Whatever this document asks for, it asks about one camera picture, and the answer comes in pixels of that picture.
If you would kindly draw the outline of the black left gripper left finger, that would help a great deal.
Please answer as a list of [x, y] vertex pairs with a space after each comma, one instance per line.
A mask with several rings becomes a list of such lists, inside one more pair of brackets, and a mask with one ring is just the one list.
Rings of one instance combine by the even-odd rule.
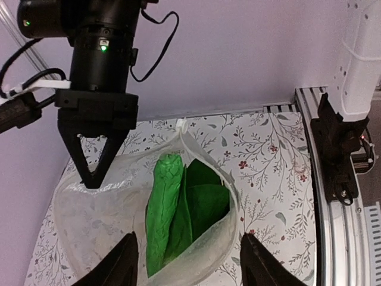
[[138, 242], [126, 234], [101, 262], [73, 286], [135, 286], [138, 280]]

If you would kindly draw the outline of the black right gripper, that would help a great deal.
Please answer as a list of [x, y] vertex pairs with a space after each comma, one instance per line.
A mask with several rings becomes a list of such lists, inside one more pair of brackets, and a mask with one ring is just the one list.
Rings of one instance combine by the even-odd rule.
[[[87, 188], [99, 188], [138, 117], [138, 96], [125, 93], [59, 89], [58, 130], [66, 149]], [[81, 137], [107, 137], [96, 169], [91, 172]]]

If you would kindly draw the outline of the clear zip top bag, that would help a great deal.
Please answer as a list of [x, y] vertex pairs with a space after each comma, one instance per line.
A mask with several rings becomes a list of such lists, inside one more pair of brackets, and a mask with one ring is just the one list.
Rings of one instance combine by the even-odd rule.
[[[154, 181], [154, 165], [161, 154], [178, 153], [185, 163], [198, 159], [224, 182], [229, 210], [183, 254], [157, 274], [146, 270], [145, 215]], [[138, 240], [139, 285], [198, 285], [231, 254], [238, 239], [238, 193], [230, 175], [201, 148], [179, 119], [169, 139], [154, 148], [117, 156], [98, 189], [88, 189], [74, 172], [57, 187], [52, 211], [58, 237], [71, 270], [83, 278], [130, 232]]]

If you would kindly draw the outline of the light green cucumber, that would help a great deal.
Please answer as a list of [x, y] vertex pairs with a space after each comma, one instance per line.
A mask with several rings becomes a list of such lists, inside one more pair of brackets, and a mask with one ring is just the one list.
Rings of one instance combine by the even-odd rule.
[[149, 277], [163, 265], [182, 176], [181, 156], [175, 153], [160, 155], [154, 167], [152, 191], [146, 208], [146, 271]]

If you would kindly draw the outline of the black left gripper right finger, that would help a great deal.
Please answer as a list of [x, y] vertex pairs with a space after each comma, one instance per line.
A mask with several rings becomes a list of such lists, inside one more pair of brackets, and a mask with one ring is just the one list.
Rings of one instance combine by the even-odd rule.
[[242, 285], [305, 286], [266, 249], [254, 234], [241, 239]]

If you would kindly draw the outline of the white green bok choy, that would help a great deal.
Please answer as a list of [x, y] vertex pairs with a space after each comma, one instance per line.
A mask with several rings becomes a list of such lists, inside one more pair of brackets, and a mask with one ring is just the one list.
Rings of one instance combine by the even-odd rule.
[[184, 169], [163, 264], [182, 254], [229, 210], [229, 189], [215, 171], [194, 159]]

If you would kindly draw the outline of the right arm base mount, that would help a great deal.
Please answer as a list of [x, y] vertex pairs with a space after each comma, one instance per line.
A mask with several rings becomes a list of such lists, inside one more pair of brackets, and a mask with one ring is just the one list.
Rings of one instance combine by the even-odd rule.
[[345, 122], [334, 112], [328, 93], [323, 93], [318, 106], [318, 118], [311, 120], [314, 142], [322, 167], [325, 198], [350, 206], [358, 197], [351, 154], [360, 149], [360, 136], [369, 118]]

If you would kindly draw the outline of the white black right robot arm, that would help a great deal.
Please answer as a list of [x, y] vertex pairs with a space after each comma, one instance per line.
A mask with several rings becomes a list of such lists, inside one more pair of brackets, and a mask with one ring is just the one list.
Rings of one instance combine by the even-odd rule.
[[319, 116], [339, 158], [380, 79], [379, 1], [21, 1], [17, 21], [73, 48], [54, 103], [90, 189], [142, 116], [284, 101], [308, 81], [328, 85]]

